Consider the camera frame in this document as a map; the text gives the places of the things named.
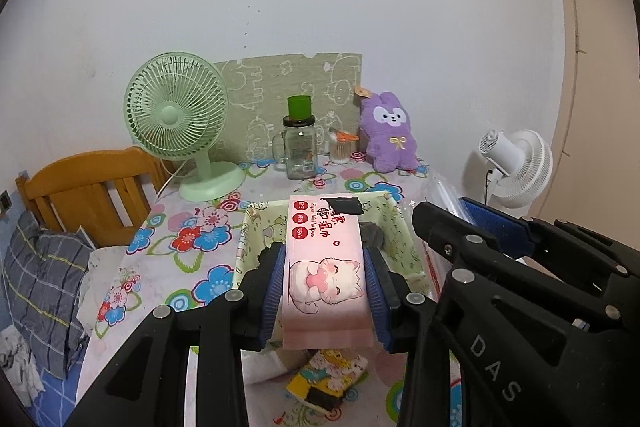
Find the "beige door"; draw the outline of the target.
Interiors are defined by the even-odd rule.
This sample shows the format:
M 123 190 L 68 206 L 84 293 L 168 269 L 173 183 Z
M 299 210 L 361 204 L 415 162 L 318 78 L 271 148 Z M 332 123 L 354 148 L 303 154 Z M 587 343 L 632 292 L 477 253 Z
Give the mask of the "beige door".
M 639 245 L 639 37 L 634 0 L 563 0 L 554 167 L 529 213 Z

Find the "green patterned cardboard panel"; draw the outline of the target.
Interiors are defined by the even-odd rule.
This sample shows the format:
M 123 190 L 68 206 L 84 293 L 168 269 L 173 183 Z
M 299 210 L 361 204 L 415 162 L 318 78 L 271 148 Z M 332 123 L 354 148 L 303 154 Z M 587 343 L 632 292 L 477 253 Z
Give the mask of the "green patterned cardboard panel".
M 270 55 L 218 62 L 227 88 L 226 125 L 209 151 L 213 160 L 258 161 L 272 156 L 271 142 L 283 130 L 288 98 L 307 95 L 316 118 L 318 151 L 328 151 L 331 128 L 355 133 L 359 108 L 359 53 Z

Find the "white crumpled cloth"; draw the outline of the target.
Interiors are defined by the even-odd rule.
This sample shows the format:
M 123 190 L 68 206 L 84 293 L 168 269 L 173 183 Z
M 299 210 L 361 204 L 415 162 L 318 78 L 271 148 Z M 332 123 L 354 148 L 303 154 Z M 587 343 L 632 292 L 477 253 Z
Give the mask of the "white crumpled cloth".
M 0 333 L 0 361 L 6 379 L 24 407 L 31 407 L 40 392 L 44 392 L 35 355 L 14 325 Z

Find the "green desk fan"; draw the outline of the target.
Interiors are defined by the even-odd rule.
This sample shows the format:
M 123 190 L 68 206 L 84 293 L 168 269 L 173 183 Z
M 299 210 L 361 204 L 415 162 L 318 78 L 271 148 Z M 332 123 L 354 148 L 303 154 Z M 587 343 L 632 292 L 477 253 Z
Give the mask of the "green desk fan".
M 244 182 L 245 173 L 234 162 L 209 158 L 228 109 L 221 72 L 186 52 L 152 57 L 132 76 L 124 96 L 125 122 L 142 150 L 160 160 L 193 162 L 179 184 L 180 197 L 188 202 L 224 197 Z

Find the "white standing fan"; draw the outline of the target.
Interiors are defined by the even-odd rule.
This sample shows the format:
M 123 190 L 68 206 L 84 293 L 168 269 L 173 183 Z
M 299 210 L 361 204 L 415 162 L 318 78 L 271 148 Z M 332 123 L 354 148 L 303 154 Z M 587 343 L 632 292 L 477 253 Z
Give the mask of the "white standing fan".
M 552 173 L 551 147 L 538 132 L 490 129 L 468 158 L 462 194 L 520 217 L 544 193 Z

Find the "white beige sock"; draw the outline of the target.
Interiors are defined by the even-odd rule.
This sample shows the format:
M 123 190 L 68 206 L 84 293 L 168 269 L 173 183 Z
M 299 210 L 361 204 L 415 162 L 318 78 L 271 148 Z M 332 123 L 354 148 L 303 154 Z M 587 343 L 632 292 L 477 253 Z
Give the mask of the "white beige sock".
M 242 373 L 246 385 L 260 384 L 300 369 L 311 358 L 308 350 L 277 348 L 262 352 L 242 351 Z

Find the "yellow cartoon tissue pack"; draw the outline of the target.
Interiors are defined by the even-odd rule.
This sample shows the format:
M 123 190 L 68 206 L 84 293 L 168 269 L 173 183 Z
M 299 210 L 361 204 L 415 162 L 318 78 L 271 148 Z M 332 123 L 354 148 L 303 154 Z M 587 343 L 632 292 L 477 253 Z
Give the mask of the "yellow cartoon tissue pack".
M 286 385 L 305 407 L 329 414 L 366 373 L 369 361 L 352 350 L 318 350 Z

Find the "grey sock pair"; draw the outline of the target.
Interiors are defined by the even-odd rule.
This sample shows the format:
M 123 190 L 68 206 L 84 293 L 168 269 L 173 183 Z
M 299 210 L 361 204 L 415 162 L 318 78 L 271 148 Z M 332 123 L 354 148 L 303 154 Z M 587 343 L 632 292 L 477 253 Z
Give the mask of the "grey sock pair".
M 359 223 L 360 239 L 364 248 L 382 249 L 385 242 L 383 230 L 373 222 Z

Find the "pink wet wipes pack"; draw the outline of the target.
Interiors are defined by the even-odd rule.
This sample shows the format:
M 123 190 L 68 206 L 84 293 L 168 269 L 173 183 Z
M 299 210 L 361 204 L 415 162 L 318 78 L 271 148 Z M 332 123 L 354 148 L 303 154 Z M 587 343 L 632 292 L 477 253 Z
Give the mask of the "pink wet wipes pack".
M 288 200 L 281 299 L 285 349 L 356 349 L 374 343 L 355 210 L 341 195 Z

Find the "floral tablecloth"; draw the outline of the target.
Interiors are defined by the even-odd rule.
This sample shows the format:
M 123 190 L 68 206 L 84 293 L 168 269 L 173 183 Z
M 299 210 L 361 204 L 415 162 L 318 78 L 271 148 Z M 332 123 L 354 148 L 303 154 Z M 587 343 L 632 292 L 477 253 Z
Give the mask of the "floral tablecloth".
M 243 164 L 238 191 L 204 204 L 186 202 L 173 187 L 152 207 L 120 262 L 103 298 L 77 387 L 84 395 L 103 367 L 157 306 L 186 311 L 207 305 L 237 283 L 259 251 L 285 238 L 285 202 L 292 194 L 314 196 L 367 192 L 374 206 L 367 218 L 385 234 L 390 267 L 407 275 L 415 291 L 432 295 L 422 246 L 409 230 L 409 210 L 420 198 L 427 165 L 413 172 L 377 173 L 362 154 L 344 165 L 321 159 L 314 179 L 292 181 L 269 160 Z M 286 391 L 294 371 L 245 385 L 254 426 L 393 426 L 398 420 L 405 355 L 380 347 L 364 354 L 367 372 L 345 400 L 325 414 L 305 407 Z

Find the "purple bunny plush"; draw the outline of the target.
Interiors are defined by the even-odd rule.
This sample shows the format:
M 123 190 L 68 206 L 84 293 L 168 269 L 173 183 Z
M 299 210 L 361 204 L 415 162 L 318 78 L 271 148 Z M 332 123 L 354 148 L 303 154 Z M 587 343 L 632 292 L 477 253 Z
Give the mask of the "purple bunny plush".
M 409 115 L 392 92 L 371 93 L 361 99 L 359 130 L 375 171 L 418 169 L 418 144 L 412 135 Z

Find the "grey plaid pillow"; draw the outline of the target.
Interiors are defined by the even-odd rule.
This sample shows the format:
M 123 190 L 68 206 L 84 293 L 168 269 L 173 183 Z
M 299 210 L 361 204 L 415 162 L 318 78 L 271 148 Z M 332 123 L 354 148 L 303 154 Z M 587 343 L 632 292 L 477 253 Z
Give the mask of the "grey plaid pillow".
M 1 282 L 12 324 L 37 364 L 58 379 L 67 377 L 86 343 L 77 312 L 90 254 L 84 236 L 49 230 L 26 210 L 2 261 Z

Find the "glass mason jar mug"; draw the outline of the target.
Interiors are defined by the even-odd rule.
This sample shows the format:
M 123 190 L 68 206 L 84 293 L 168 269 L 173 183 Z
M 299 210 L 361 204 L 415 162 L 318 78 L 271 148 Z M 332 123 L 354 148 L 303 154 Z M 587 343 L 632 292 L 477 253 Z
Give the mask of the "glass mason jar mug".
M 283 130 L 271 142 L 272 156 L 283 166 L 290 180 L 308 180 L 318 174 L 316 118 L 311 115 L 302 120 L 283 118 Z

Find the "wall power socket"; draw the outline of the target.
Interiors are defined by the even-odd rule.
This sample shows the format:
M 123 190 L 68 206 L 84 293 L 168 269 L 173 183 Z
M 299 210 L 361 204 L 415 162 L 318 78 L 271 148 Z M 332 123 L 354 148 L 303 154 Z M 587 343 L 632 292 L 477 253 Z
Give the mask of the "wall power socket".
M 0 215 L 3 216 L 12 207 L 11 197 L 7 191 L 0 194 Z

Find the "clear plastic mask pack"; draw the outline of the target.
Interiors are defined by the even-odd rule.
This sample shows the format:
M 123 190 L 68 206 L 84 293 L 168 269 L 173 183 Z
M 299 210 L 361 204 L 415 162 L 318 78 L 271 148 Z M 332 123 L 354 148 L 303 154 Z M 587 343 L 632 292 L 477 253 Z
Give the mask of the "clear plastic mask pack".
M 431 170 L 426 176 L 413 212 L 416 215 L 414 235 L 421 239 L 425 273 L 431 281 L 432 297 L 438 300 L 452 262 L 446 255 L 434 251 L 427 242 L 432 228 L 439 223 L 446 225 L 449 221 L 464 221 L 470 225 L 475 225 L 475 222 L 464 208 L 456 187 L 435 170 Z

